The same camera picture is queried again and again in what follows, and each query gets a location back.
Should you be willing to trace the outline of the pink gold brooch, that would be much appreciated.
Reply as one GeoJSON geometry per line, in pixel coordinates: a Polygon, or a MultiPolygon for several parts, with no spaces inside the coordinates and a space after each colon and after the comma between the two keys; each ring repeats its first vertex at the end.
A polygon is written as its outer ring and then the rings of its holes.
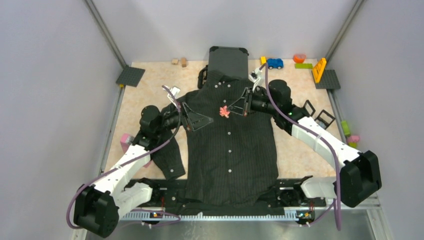
{"type": "Polygon", "coordinates": [[[228,119],[230,117],[230,113],[231,112],[228,111],[228,107],[226,105],[219,108],[219,115],[221,117],[224,117],[224,118],[228,119]]]}

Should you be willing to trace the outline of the black pinstriped button shirt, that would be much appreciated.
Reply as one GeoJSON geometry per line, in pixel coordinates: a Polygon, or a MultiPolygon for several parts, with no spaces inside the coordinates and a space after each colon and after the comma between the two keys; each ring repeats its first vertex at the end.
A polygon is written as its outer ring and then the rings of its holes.
{"type": "Polygon", "coordinates": [[[201,89],[179,98],[179,102],[213,120],[186,134],[187,168],[171,132],[165,135],[170,142],[151,155],[167,180],[187,175],[186,198],[214,206],[246,207],[275,183],[279,172],[270,115],[220,115],[221,108],[235,102],[251,86],[247,79],[209,70],[201,89]]]}

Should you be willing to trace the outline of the black frame brooch box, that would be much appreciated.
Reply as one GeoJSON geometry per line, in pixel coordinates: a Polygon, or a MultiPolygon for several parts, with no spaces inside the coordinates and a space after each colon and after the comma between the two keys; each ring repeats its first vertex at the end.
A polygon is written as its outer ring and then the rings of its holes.
{"type": "Polygon", "coordinates": [[[308,99],[304,102],[303,108],[306,110],[309,116],[312,117],[314,121],[325,130],[327,130],[336,121],[336,118],[325,109],[322,109],[319,113],[316,113],[316,109],[308,99]]]}

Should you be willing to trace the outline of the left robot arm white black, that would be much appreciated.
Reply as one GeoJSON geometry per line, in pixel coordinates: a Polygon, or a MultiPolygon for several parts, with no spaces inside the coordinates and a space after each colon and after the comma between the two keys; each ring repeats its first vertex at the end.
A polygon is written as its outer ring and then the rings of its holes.
{"type": "Polygon", "coordinates": [[[175,115],[163,116],[154,105],[141,112],[140,130],[118,162],[108,171],[83,184],[72,197],[66,211],[66,221],[74,230],[84,229],[102,238],[109,237],[119,221],[135,212],[141,204],[154,207],[160,193],[151,185],[136,182],[128,187],[132,177],[151,162],[154,154],[175,138],[180,127],[197,131],[213,119],[193,111],[186,102],[177,100],[179,88],[162,86],[167,92],[175,115]]]}

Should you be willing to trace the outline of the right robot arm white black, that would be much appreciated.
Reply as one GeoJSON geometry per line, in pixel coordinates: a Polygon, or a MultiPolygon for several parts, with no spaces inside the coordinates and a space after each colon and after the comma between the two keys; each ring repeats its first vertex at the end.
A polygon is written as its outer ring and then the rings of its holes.
{"type": "Polygon", "coordinates": [[[227,111],[247,117],[264,113],[290,136],[302,141],[326,160],[335,170],[335,177],[306,176],[297,184],[293,200],[307,206],[315,198],[334,199],[354,208],[382,188],[379,159],[367,150],[361,152],[340,141],[321,127],[305,107],[293,104],[291,88],[282,79],[267,82],[267,72],[256,68],[249,74],[253,86],[230,104],[227,111]]]}

